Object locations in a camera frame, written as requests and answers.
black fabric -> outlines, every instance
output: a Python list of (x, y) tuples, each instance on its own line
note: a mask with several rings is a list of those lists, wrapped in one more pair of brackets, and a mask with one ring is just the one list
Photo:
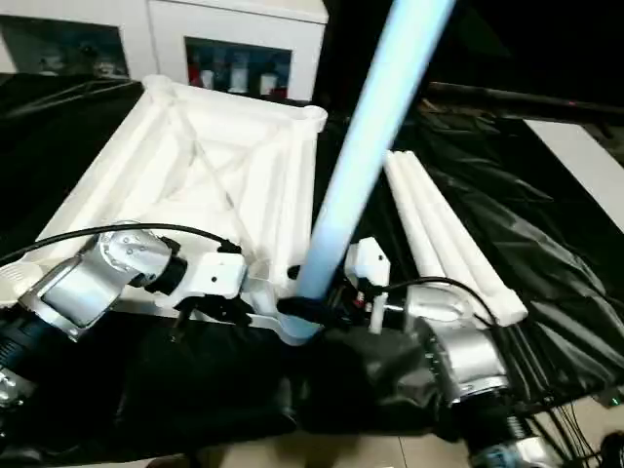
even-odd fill
[[(32, 241), (141, 94), (136, 83), (16, 76), (0, 86), (0, 253)], [(348, 124), (319, 135), (315, 213)], [(475, 240), (530, 309), (495, 331), (519, 410), (624, 376), (622, 233), (520, 121), (415, 116), (396, 149), (416, 151)], [(392, 282), (413, 278), (382, 176), (356, 239), (374, 236)], [(54, 386), (20, 415), (0, 460), (131, 460), (295, 428), (453, 438), (417, 336), (326, 331), (291, 348), (271, 331), (108, 314)]]

white cabinet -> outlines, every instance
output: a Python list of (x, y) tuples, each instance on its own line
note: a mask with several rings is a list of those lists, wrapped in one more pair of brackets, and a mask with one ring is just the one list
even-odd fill
[(0, 0), (0, 72), (157, 73), (145, 0)]
[(310, 100), (327, 21), (323, 0), (0, 0), (0, 72)]
[(160, 72), (184, 84), (309, 100), (322, 0), (149, 0)]

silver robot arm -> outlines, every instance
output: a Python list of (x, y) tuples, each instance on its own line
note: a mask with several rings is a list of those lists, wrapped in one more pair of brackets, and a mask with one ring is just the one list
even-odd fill
[(159, 305), (172, 308), (189, 297), (238, 295), (247, 271), (241, 254), (185, 259), (178, 249), (142, 229), (101, 234), (3, 310), (0, 408), (21, 406), (128, 285), (157, 293)]

tiled floor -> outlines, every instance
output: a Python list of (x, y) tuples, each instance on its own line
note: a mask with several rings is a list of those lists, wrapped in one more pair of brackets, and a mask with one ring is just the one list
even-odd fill
[[(578, 421), (597, 448), (605, 434), (624, 430), (624, 407), (603, 409), (592, 399), (575, 404)], [(546, 415), (539, 420), (551, 429)], [(434, 436), (323, 437), (295, 434), (277, 439), (204, 450), (202, 465), (210, 468), (465, 468), (466, 448), (448, 444)], [(145, 468), (150, 460), (98, 465), (99, 468)], [(151, 461), (150, 468), (185, 468), (182, 458), (173, 456)]]

black plastic sheet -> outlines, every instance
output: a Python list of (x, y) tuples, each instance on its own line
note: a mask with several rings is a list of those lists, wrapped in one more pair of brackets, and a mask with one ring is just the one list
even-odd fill
[[(137, 99), (137, 83), (11, 77), (0, 85), (0, 252), (32, 241)], [(315, 213), (348, 124), (319, 135)], [(521, 121), (415, 115), (396, 149), (419, 155), (505, 283), (529, 308), (494, 331), (519, 410), (621, 382), (622, 233)], [(374, 236), (392, 282), (417, 271), (387, 180), (355, 238)], [(110, 313), (42, 387), (0, 458), (18, 464), (131, 460), (296, 428), (452, 438), (417, 336), (326, 331), (291, 348), (271, 331)]]

